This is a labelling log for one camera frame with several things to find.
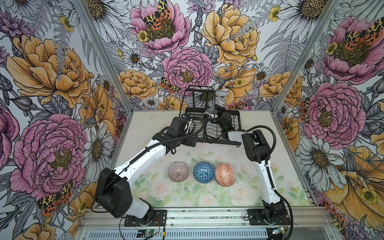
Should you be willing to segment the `orange red patterned bowl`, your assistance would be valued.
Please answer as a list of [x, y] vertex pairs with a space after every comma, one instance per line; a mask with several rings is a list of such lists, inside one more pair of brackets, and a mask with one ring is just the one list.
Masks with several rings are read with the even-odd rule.
[[236, 181], [236, 171], [229, 164], [220, 164], [215, 169], [215, 179], [223, 187], [232, 186]]

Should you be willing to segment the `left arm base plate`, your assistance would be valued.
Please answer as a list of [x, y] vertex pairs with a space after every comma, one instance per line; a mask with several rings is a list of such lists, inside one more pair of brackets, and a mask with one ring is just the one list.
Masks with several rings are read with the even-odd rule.
[[125, 227], [164, 227], [167, 222], [167, 210], [150, 210], [142, 219], [126, 216]]

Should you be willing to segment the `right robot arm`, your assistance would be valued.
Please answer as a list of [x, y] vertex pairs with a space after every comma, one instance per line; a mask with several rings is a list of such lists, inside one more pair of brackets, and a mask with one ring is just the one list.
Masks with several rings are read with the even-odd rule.
[[247, 158], [255, 164], [262, 188], [264, 210], [262, 216], [267, 224], [277, 224], [279, 220], [293, 227], [292, 207], [277, 190], [271, 168], [271, 155], [277, 145], [274, 131], [265, 125], [256, 125], [250, 129], [236, 129], [230, 111], [217, 113], [215, 122], [222, 133], [217, 138], [226, 137], [231, 142], [242, 143]]

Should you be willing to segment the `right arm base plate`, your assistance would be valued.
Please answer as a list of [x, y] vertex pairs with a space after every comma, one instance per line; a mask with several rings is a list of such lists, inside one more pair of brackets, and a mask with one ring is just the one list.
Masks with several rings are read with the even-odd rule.
[[282, 214], [274, 213], [268, 209], [248, 209], [246, 217], [251, 226], [287, 226], [291, 223], [288, 212]]

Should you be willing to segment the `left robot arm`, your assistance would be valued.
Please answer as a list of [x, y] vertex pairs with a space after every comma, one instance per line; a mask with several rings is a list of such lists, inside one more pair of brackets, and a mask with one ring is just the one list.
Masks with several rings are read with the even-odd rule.
[[156, 161], [184, 145], [195, 147], [198, 134], [206, 121], [201, 117], [175, 117], [171, 125], [156, 133], [138, 154], [113, 170], [105, 168], [99, 175], [94, 201], [115, 218], [132, 217], [147, 225], [153, 217], [153, 206], [134, 198], [131, 188]]

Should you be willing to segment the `blue patterned bowl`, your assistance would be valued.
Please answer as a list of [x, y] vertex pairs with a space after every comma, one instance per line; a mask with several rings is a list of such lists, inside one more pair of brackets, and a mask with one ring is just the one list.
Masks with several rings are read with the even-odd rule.
[[194, 178], [201, 184], [208, 184], [215, 178], [215, 168], [208, 162], [199, 162], [193, 170]]

